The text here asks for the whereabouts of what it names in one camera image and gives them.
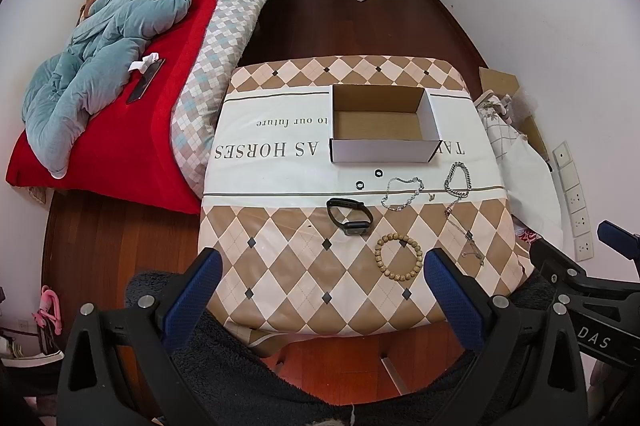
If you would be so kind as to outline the black smart band watch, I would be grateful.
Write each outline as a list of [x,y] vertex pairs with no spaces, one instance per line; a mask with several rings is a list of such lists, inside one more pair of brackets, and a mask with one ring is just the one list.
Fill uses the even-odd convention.
[[348,237],[367,235],[374,222],[370,209],[353,199],[330,198],[326,201],[326,213],[332,224]]

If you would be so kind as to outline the white power strip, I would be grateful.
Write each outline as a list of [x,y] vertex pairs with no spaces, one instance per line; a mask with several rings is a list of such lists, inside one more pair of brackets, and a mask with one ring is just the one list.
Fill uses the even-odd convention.
[[594,256],[592,227],[587,209],[586,197],[582,190],[570,147],[563,141],[552,151],[556,170],[560,177],[568,218],[570,233],[574,243],[575,259],[578,263],[589,261]]

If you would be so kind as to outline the pink slippers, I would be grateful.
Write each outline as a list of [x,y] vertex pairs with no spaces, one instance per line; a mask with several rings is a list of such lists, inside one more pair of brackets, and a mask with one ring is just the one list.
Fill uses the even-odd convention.
[[62,333],[62,316],[58,294],[47,285],[41,287],[39,307],[32,314],[32,317],[38,328],[44,330],[48,325],[51,325],[55,335]]

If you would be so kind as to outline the red white plastic bag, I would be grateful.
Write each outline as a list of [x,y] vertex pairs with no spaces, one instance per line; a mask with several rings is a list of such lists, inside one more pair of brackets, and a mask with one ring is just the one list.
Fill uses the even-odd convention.
[[540,239],[537,232],[530,230],[526,226],[514,226],[516,244],[525,252],[529,252],[533,243]]

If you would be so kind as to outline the white checked fabric bag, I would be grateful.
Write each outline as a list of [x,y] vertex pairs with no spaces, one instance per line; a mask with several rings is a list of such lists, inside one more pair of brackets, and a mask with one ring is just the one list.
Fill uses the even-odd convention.
[[510,212],[518,229],[544,238],[554,246],[564,242],[561,208],[548,163],[512,124],[504,101],[492,90],[474,106],[483,123],[506,188]]

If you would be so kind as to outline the brown cardboard piece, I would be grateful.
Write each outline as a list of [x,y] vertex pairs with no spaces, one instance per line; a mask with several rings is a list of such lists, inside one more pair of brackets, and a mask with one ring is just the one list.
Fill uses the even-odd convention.
[[489,92],[489,96],[498,98],[512,126],[526,136],[529,145],[544,160],[549,161],[549,152],[534,118],[537,102],[521,87],[518,78],[511,73],[480,68],[480,85],[483,93]]

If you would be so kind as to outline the red bed sheet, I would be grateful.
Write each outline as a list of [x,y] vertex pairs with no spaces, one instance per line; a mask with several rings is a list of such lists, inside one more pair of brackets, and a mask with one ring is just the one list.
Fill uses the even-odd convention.
[[90,117],[70,151],[63,178],[53,178],[38,162],[24,130],[11,154],[6,182],[17,188],[85,190],[170,211],[197,213],[198,200],[172,152],[170,120],[216,3],[192,0],[183,20],[152,39],[143,56],[158,53],[165,62],[148,90],[128,105],[127,99],[142,76],[138,71],[130,72],[119,96]]

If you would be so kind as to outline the checkered tablecloth with text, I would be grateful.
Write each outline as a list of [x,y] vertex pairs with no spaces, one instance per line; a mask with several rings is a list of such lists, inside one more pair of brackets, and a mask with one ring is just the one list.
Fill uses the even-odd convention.
[[[425,164],[331,162],[331,87],[423,87],[442,136]],[[362,202],[348,237],[330,198]],[[416,253],[444,250],[492,295],[532,273],[506,188],[461,74],[446,61],[327,56],[235,70],[206,169],[198,244],[224,264],[210,301],[242,342],[370,335],[442,320]]]

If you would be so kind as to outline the checkered mattress cover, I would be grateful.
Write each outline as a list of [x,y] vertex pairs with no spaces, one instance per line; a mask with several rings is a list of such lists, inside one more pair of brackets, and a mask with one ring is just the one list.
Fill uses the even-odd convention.
[[202,45],[172,109],[170,140],[179,171],[199,198],[231,75],[267,0],[217,0]]

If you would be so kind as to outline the cardboard box white outside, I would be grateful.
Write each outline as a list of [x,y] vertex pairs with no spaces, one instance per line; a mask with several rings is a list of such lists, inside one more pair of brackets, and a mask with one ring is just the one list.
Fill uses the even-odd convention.
[[331,87],[330,158],[334,164],[430,162],[442,136],[423,87]]

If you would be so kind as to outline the teal blue duvet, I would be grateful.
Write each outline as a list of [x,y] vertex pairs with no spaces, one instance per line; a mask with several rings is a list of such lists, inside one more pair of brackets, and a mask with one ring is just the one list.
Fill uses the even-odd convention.
[[90,117],[128,83],[129,68],[153,38],[183,20],[192,0],[96,0],[67,38],[43,61],[23,98],[30,149],[55,179],[66,175],[70,151]]

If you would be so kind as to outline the black phone on bed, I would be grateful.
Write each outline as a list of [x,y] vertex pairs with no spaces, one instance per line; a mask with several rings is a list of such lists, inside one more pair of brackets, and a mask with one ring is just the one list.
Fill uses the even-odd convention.
[[127,99],[128,105],[140,100],[143,97],[143,95],[151,85],[153,79],[155,78],[155,75],[157,75],[157,72],[160,71],[160,68],[162,68],[164,62],[164,58],[158,59],[157,61],[150,64],[148,68],[146,68],[146,70],[142,73],[141,79],[137,82],[137,85],[134,87]]

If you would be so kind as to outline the white charger on bed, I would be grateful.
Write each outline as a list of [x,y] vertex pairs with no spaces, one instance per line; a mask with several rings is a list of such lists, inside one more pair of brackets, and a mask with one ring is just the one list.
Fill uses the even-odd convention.
[[160,60],[160,55],[158,53],[150,53],[149,55],[143,56],[141,59],[132,61],[128,71],[138,71],[143,74],[146,70],[148,70],[152,64],[155,64],[156,61]]

